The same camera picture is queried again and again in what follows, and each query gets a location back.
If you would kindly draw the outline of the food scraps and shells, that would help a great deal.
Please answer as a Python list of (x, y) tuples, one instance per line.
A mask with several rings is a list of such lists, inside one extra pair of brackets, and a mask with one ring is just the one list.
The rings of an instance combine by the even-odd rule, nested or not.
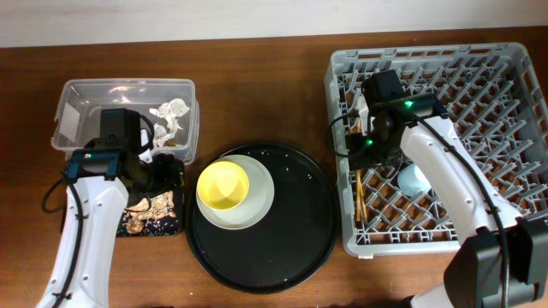
[(133, 236), (175, 234), (179, 219), (173, 197), (173, 191), (169, 191), (154, 198), (143, 198), (137, 205), (124, 210), (123, 227)]

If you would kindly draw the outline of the blue plastic cup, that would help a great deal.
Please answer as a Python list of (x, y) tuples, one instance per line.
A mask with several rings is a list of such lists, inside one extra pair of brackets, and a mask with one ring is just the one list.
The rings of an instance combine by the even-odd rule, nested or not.
[(398, 173), (397, 185), (407, 196), (413, 197), (418, 193), (428, 193), (432, 186), (419, 167), (413, 163)]

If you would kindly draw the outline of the white tissue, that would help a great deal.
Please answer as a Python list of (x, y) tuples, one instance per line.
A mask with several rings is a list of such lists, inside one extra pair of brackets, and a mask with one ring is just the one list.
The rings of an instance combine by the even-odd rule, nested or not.
[(167, 103), (161, 104), (156, 109), (149, 109), (149, 112), (156, 117), (165, 119), (168, 122), (170, 129), (182, 129), (178, 123), (178, 119), (183, 117), (190, 111), (182, 98), (175, 98)]
[(152, 141), (155, 147), (164, 147), (164, 144), (172, 138), (172, 134), (168, 133), (164, 126), (157, 123), (154, 124), (154, 137)]

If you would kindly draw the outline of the yellow bowl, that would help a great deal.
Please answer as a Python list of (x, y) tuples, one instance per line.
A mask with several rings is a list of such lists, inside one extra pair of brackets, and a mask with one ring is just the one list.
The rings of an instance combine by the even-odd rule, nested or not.
[(197, 193), (200, 201), (213, 210), (231, 210), (247, 197), (250, 182), (237, 163), (216, 161), (200, 174)]

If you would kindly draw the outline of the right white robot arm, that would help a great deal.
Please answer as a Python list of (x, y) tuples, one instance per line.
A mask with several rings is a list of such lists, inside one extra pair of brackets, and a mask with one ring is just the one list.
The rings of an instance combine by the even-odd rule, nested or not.
[(547, 225), (527, 219), (491, 184), (459, 140), (447, 109), (431, 93), (404, 91), (396, 71), (360, 86), (365, 129), (352, 158), (367, 167), (411, 159), (456, 230), (460, 248), (443, 282), (405, 299), (409, 307), (511, 307), (542, 299)]

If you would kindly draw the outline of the wooden chopstick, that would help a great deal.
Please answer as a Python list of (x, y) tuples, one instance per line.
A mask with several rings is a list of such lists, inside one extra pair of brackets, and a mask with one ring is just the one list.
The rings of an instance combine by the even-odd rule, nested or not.
[(366, 212), (366, 199), (365, 199), (365, 190), (363, 187), (363, 175), (365, 171), (363, 169), (358, 170), (360, 171), (360, 174), (358, 175), (358, 195), (359, 195), (359, 203), (360, 203), (360, 213), (361, 213), (361, 221), (363, 223), (367, 223), (367, 212)]
[(362, 196), (362, 182), (361, 182), (361, 170), (357, 169), (355, 172), (356, 176), (356, 222), (363, 222), (363, 196)]

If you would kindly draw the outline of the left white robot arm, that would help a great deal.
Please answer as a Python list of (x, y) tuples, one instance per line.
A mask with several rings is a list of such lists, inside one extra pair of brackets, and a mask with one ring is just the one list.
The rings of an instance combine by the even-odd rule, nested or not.
[(41, 307), (106, 307), (116, 233), (124, 215), (135, 225), (170, 216), (181, 199), (183, 163), (144, 159), (154, 126), (137, 111), (102, 110), (99, 136), (75, 150), (59, 184), (67, 187), (62, 237)]

